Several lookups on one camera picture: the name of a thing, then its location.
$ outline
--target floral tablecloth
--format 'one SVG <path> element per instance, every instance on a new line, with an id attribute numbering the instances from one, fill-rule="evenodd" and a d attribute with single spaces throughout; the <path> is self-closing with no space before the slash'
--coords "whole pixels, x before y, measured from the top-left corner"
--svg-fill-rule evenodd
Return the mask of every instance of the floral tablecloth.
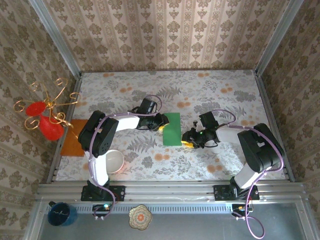
<path id="1" fill-rule="evenodd" d="M 88 119 L 92 112 L 122 113 L 139 106 L 154 94 L 162 99 L 161 113 L 180 113 L 181 132 L 193 126 L 199 115 L 214 109 L 233 112 L 236 125 L 268 125 L 265 109 L 252 70 L 189 70 L 84 73 L 81 102 L 73 119 Z M 218 122 L 231 116 L 215 112 Z M 116 132 L 110 149 L 124 155 L 122 169 L 110 174 L 112 181 L 137 180 L 229 180 L 245 163 L 240 145 L 228 142 L 218 147 L 192 149 L 163 146 L 161 132 L 133 129 Z M 63 156 L 56 181 L 87 180 L 86 157 Z M 284 179 L 271 173 L 265 179 Z"/>

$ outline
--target blue cup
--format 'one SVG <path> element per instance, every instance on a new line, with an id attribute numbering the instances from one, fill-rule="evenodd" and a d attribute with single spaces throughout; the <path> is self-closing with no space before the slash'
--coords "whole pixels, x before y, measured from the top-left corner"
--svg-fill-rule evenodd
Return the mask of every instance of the blue cup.
<path id="1" fill-rule="evenodd" d="M 52 226 L 69 226 L 76 221 L 78 214 L 74 206 L 54 201 L 49 202 L 49 206 L 48 222 Z"/>

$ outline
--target orange mat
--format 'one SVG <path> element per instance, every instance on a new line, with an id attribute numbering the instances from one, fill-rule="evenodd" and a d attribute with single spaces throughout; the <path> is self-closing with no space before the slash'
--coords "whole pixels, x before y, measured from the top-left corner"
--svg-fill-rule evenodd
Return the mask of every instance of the orange mat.
<path id="1" fill-rule="evenodd" d="M 83 157 L 85 152 L 81 148 L 81 144 L 78 142 L 78 135 L 87 123 L 87 119 L 72 119 L 72 127 L 69 127 L 64 140 L 61 156 L 69 157 Z"/>

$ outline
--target red glass ornament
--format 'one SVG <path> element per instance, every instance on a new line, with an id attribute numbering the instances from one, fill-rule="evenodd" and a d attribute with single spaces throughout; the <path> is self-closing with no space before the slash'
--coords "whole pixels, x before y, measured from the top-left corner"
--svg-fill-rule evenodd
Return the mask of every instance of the red glass ornament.
<path id="1" fill-rule="evenodd" d="M 36 101 L 26 108 L 25 114 L 34 117 L 42 114 L 45 109 L 46 104 L 43 101 Z"/>
<path id="2" fill-rule="evenodd" d="M 64 128 L 60 124 L 54 124 L 57 123 L 57 120 L 53 117 L 51 117 L 51 122 L 49 117 L 40 115 L 39 128 L 46 139 L 56 141 L 63 136 Z"/>

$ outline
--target patterned wallpaper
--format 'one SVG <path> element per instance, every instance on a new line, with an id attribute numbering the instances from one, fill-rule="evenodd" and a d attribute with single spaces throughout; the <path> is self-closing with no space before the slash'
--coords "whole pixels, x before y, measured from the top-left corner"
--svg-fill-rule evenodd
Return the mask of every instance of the patterned wallpaper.
<path id="1" fill-rule="evenodd" d="M 289 0 L 44 0 L 83 72 L 254 69 Z"/>
<path id="2" fill-rule="evenodd" d="M 262 79 L 293 173 L 320 226 L 320 1 L 306 0 Z"/>
<path id="3" fill-rule="evenodd" d="M 13 105 L 20 98 L 43 99 L 42 91 L 29 91 L 33 81 L 43 80 L 53 95 L 59 91 L 53 80 L 70 76 L 29 2 L 0 0 L 1 240 L 23 236 L 34 204 L 33 194 L 46 178 L 56 149 L 56 143 L 45 140 L 39 130 L 25 129 L 26 116 L 15 113 Z"/>

